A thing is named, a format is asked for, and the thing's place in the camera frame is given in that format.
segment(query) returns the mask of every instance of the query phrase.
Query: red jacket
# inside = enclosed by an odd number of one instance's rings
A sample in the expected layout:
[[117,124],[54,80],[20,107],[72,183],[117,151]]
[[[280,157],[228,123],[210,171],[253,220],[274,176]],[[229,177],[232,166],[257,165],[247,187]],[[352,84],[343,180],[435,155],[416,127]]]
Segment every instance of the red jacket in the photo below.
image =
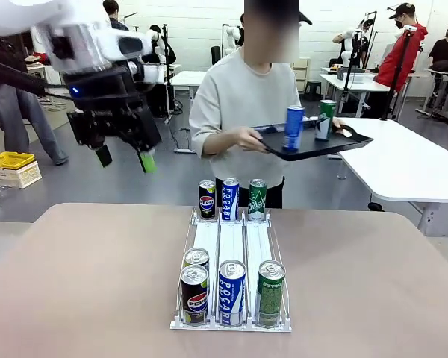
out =
[[[410,38],[410,43],[405,53],[405,59],[402,64],[402,71],[398,77],[396,83],[396,91],[399,92],[405,85],[406,78],[408,74],[413,69],[415,59],[417,58],[418,51],[420,50],[420,43],[423,41],[425,36],[428,34],[426,28],[420,24],[414,25],[417,28],[414,35]],[[385,86],[391,87],[393,82],[393,76],[395,75],[396,67],[400,57],[402,56],[403,45],[405,41],[405,35],[403,34],[395,43],[395,46],[384,59],[382,65],[380,66],[380,72],[376,76],[375,81],[379,84],[384,84]]]

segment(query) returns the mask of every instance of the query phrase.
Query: can lid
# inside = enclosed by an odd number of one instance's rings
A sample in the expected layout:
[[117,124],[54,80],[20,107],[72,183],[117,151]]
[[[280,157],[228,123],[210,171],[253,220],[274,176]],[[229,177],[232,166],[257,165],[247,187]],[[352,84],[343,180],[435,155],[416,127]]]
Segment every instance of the can lid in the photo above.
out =
[[204,248],[191,248],[184,258],[187,263],[202,265],[209,261],[209,253]]
[[224,185],[236,185],[239,184],[239,180],[236,178],[227,178],[223,181]]
[[257,186],[257,187],[265,187],[267,186],[266,181],[264,179],[252,179],[251,185]]
[[204,189],[210,189],[214,188],[216,186],[216,183],[214,183],[212,180],[203,180],[201,183],[199,183],[199,186]]
[[269,280],[279,280],[285,277],[285,267],[274,260],[264,261],[259,266],[259,273]]
[[225,278],[236,280],[246,274],[246,267],[241,261],[228,260],[221,264],[219,273]]
[[190,265],[184,267],[181,273],[181,279],[188,285],[197,286],[208,279],[208,270],[204,266]]

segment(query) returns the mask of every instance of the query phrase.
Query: beverage can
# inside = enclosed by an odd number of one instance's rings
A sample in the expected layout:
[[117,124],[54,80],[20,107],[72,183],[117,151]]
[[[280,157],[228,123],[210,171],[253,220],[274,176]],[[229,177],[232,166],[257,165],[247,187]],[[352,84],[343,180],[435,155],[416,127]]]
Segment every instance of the beverage can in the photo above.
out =
[[267,184],[265,180],[253,179],[249,185],[249,220],[264,220],[266,210]]
[[206,323],[208,315],[208,278],[205,267],[190,265],[181,272],[182,309],[184,323],[198,326]]
[[290,106],[287,109],[287,121],[285,122],[284,150],[298,151],[304,126],[305,108]]
[[269,260],[259,266],[255,317],[260,327],[279,325],[282,292],[285,280],[285,267]]
[[223,220],[234,221],[239,217],[239,181],[228,178],[223,181]]
[[212,180],[199,183],[199,210],[203,219],[216,216],[216,183]]
[[190,248],[184,254],[184,265],[204,266],[209,272],[209,253],[204,248]]
[[246,267],[241,261],[224,261],[219,267],[219,323],[236,327],[243,323]]
[[336,101],[329,99],[320,101],[320,116],[315,127],[315,140],[329,140],[336,108]]

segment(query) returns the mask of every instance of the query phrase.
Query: blue can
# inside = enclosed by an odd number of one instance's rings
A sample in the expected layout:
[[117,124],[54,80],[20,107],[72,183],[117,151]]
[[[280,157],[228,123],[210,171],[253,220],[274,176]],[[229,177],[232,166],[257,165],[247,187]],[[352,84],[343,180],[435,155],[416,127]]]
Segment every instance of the blue can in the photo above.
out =
[[287,109],[287,122],[285,123],[284,149],[298,151],[304,125],[305,108],[291,106]]
[[222,326],[240,326],[244,320],[246,267],[241,261],[224,261],[219,267],[219,316]]
[[228,178],[223,181],[223,220],[234,221],[239,217],[239,181]]

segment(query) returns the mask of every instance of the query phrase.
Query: light gray sweatshirt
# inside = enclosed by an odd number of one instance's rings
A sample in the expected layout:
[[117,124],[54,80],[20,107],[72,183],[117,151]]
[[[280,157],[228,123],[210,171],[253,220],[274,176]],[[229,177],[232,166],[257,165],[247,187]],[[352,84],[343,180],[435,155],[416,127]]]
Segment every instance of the light gray sweatshirt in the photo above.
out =
[[[202,148],[209,135],[236,127],[258,127],[285,123],[289,106],[300,106],[296,78],[287,63],[273,63],[259,74],[236,51],[211,67],[206,74],[190,113],[193,148]],[[284,162],[273,154],[244,151],[236,145],[209,157],[216,178],[237,178],[249,188],[252,179],[264,179],[268,188],[282,183]]]

